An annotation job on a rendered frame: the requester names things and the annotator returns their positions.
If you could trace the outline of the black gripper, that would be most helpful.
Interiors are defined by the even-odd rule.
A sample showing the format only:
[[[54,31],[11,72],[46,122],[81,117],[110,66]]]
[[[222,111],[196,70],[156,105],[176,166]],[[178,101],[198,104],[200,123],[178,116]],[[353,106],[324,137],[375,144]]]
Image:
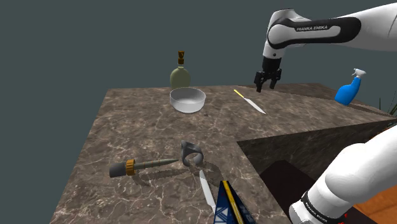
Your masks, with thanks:
[[[281,79],[282,69],[280,69],[281,58],[269,59],[264,57],[262,62],[262,70],[257,71],[254,84],[256,91],[261,92],[263,84],[266,82],[267,77],[271,77],[270,89],[274,89],[276,83]]]

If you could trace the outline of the blue spray bottle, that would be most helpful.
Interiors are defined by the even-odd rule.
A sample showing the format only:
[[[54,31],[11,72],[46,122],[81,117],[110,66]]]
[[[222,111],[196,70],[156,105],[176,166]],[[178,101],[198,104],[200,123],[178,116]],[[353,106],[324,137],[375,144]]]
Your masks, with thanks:
[[[365,74],[366,72],[364,70],[354,68],[354,73],[352,74],[354,79],[351,84],[341,86],[338,89],[334,100],[344,106],[348,106],[357,95],[361,85],[361,79]]]

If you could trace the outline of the white bowl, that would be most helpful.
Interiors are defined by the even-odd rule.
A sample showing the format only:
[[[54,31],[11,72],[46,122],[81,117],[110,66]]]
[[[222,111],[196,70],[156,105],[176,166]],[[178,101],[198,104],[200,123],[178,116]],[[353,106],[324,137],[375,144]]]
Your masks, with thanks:
[[[205,104],[206,94],[192,87],[176,88],[170,92],[171,106],[182,113],[195,113]]]

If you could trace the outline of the green bottle with brown cap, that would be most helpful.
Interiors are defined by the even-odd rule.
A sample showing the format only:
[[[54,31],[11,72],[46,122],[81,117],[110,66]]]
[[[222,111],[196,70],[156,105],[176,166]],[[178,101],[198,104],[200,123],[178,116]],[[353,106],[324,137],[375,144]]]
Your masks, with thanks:
[[[178,51],[178,66],[175,68],[170,75],[171,89],[189,87],[191,77],[189,72],[185,69],[185,52]]]

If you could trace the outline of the white knife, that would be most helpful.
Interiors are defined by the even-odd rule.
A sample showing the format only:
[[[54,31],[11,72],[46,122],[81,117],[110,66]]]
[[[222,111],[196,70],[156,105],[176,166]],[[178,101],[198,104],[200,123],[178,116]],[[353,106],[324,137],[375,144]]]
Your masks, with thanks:
[[[215,213],[216,212],[216,203],[212,196],[211,189],[210,189],[209,184],[206,180],[203,170],[199,171],[199,178],[200,178],[200,184],[201,184],[204,196],[205,196],[205,200],[206,200],[207,204],[211,207],[213,213]]]

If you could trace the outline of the blue patterned triangular box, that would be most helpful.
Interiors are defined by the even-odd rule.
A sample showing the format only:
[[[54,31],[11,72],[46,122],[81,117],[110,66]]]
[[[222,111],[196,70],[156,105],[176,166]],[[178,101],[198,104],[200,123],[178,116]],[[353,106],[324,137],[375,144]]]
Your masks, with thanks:
[[[229,181],[220,181],[214,224],[257,224]]]

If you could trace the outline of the grey dropper with orange collar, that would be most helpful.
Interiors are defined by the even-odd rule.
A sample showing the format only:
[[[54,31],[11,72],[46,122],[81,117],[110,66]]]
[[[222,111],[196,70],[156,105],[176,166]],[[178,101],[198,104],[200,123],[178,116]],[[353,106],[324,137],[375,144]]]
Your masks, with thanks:
[[[178,159],[170,158],[170,159],[151,160],[148,162],[136,163],[134,159],[130,159],[125,162],[111,164],[109,167],[109,177],[117,178],[121,176],[133,176],[136,173],[136,170],[159,167],[163,165],[172,164],[177,161]]]

